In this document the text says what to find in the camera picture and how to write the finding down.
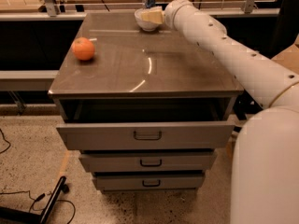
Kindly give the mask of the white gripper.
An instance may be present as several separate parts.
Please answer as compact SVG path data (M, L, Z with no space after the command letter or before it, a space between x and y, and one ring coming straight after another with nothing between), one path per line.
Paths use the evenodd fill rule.
M141 11L141 20L155 24L163 24L165 21L165 24L169 28L174 29L174 19L176 14L182 7L185 7L190 3L189 0L174 0L166 6L164 12L161 7L143 9Z

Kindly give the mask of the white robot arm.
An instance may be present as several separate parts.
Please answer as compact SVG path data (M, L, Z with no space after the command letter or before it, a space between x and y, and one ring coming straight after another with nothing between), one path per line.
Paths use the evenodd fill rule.
M299 224L299 77L234 41L188 0L141 12L165 23L227 68L263 110L241 128L232 165L231 224Z

